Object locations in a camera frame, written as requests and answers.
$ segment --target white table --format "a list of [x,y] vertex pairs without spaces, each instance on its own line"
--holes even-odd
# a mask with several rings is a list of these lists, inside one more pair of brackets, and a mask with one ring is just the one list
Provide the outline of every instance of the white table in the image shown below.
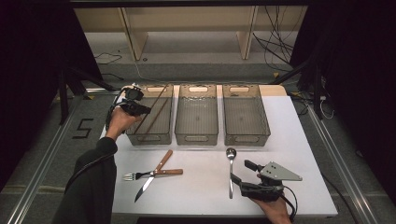
[[[174,110],[177,108],[178,86],[175,86]],[[262,210],[249,198],[242,197],[233,185],[229,198],[229,160],[225,155],[221,89],[218,86],[219,139],[213,147],[178,146],[173,134],[169,146],[134,147],[123,134],[115,155],[118,167],[113,213],[141,217],[263,217]],[[270,125],[271,136],[264,147],[234,147],[237,156],[233,173],[244,182],[259,183],[256,173],[244,166],[244,160],[266,165],[275,161],[303,178],[284,181],[297,196],[297,216],[333,217],[337,211],[320,175],[318,165],[306,140],[303,128],[288,96],[263,96],[262,101]],[[168,149],[174,153],[163,169],[184,170],[183,175],[156,177],[135,203],[134,197],[146,178],[123,181],[126,173],[153,170]],[[295,204],[292,194],[286,197]]]

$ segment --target black jacket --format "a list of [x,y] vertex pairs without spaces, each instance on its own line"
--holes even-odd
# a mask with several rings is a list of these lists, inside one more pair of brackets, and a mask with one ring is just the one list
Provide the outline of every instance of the black jacket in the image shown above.
[[[76,162],[75,172],[107,154],[117,152],[113,139],[104,137]],[[82,173],[69,187],[52,223],[110,223],[117,167],[114,157]]]

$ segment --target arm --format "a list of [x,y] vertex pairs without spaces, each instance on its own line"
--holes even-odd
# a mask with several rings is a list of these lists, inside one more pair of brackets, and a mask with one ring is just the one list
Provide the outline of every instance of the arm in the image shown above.
[[[116,108],[106,132],[96,148],[81,155],[75,173],[86,164],[117,152],[116,140],[140,117],[129,116]],[[110,223],[117,167],[114,157],[94,165],[79,175],[65,193],[52,223]]]

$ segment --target hand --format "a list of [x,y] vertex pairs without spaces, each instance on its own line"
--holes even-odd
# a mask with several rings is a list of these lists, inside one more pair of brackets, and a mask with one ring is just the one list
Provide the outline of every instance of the hand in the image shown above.
[[274,224],[291,223],[288,215],[286,203],[282,198],[278,198],[275,202],[266,203],[256,199],[250,199],[256,203],[262,211],[267,215],[268,219]]
[[135,122],[142,120],[140,116],[131,116],[122,108],[116,107],[111,114],[111,121],[108,125],[106,137],[117,140],[123,131],[129,129]]

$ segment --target spoon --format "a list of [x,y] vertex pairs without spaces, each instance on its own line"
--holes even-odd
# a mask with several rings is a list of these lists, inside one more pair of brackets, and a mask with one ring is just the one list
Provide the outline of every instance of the spoon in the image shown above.
[[230,199],[233,197],[233,181],[231,180],[231,173],[233,172],[233,159],[236,157],[236,150],[232,147],[225,151],[228,160],[230,160]]

